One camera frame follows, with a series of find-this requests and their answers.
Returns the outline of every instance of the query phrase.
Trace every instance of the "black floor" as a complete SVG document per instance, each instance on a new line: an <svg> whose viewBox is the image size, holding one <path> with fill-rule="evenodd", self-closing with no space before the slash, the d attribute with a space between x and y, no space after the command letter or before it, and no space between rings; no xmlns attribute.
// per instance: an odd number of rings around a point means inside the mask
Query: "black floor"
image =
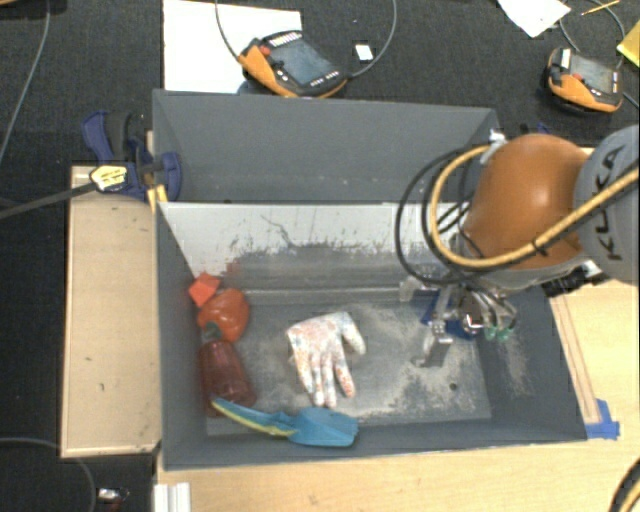
<svg viewBox="0 0 640 512"><path fill-rule="evenodd" d="M91 159L80 121L97 109L129 110L151 126L151 89L162 86L161 0L50 0L49 37L0 165L0 198L25 202L64 190L74 162ZM261 0L243 5L302 9L304 28L351 69L353 41L380 48L390 0ZM617 27L571 0L566 20L582 50L615 63ZM0 7L0 139L19 98L44 26L45 0ZM640 4L615 6L627 29ZM612 116L556 110L539 91L547 55L566 45L558 30L529 39L490 0L398 0L398 28L387 54L341 96L489 106L509 136L542 123L579 144L595 144L638 122L628 102ZM622 67L638 98L638 69ZM64 204L0 221L0 436L58 438L65 300ZM82 471L53 450L0 445L0 510L76 511L89 503ZM122 510L145 510L150 457L88 461L98 487L128 487Z"/></svg>

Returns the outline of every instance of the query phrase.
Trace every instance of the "gray box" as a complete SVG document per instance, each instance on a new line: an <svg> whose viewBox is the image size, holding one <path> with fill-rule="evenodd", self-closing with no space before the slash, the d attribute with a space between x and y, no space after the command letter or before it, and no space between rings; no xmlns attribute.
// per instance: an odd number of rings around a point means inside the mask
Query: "gray box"
<svg viewBox="0 0 640 512"><path fill-rule="evenodd" d="M155 151L178 151L185 173L180 201L157 215L165 469L586 438L538 289L513 299L521 316L512 342L456 340L442 368L410 362L433 295L398 300L405 274L394 254L394 202L427 161L485 141L496 125L488 109L155 92ZM412 205L405 215L405 249L438 273L418 213ZM255 407L266 412L311 405L288 362L286 329L351 313L368 349L350 359L358 395L338 402L360 422L352 447L299 446L204 416L197 310L187 294L203 270L249 298L236 347Z"/></svg>

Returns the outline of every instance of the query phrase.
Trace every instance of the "handheld meter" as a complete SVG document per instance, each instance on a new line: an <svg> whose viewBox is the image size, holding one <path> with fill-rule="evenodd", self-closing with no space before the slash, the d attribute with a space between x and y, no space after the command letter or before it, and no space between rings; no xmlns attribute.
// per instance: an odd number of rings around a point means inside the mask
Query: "handheld meter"
<svg viewBox="0 0 640 512"><path fill-rule="evenodd" d="M326 98L348 79L300 30L254 39L237 59L249 75L280 96Z"/></svg>
<svg viewBox="0 0 640 512"><path fill-rule="evenodd" d="M546 86L566 106L583 112L615 112L623 101L620 73L570 48L551 53Z"/></svg>

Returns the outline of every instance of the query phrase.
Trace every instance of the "blue plastic scoop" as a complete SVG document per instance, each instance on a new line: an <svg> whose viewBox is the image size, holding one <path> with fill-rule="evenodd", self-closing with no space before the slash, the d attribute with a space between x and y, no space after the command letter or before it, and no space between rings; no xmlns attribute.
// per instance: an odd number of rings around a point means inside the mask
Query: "blue plastic scoop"
<svg viewBox="0 0 640 512"><path fill-rule="evenodd" d="M358 420L330 409L307 407L296 416L284 412L267 414L222 398L211 405L246 427L307 446L351 446L358 433Z"/></svg>

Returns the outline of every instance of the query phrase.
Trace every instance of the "white glove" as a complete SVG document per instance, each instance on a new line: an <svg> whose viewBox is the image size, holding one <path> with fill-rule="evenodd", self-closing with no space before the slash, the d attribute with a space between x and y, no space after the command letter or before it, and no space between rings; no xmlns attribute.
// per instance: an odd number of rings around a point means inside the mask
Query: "white glove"
<svg viewBox="0 0 640 512"><path fill-rule="evenodd" d="M356 394L342 348L342 338L358 354L364 354L366 347L349 313L342 311L310 318L290 327L287 336L298 376L313 398L314 405L336 406L334 371L344 394L348 398Z"/></svg>

